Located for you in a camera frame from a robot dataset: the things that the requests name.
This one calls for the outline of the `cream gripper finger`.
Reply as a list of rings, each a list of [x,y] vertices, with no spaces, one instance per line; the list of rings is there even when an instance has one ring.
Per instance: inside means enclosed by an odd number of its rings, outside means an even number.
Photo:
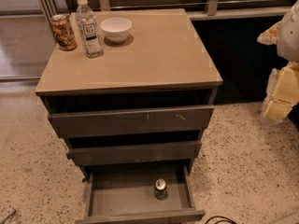
[[[264,123],[281,123],[299,103],[299,63],[273,68],[261,107]]]
[[[279,25],[279,21],[273,24],[270,28],[268,28],[258,36],[257,41],[264,45],[276,45]]]

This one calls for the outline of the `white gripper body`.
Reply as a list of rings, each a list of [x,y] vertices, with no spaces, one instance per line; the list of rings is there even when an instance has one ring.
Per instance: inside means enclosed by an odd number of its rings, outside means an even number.
[[[284,15],[278,27],[278,55],[290,62],[299,61],[299,0]]]

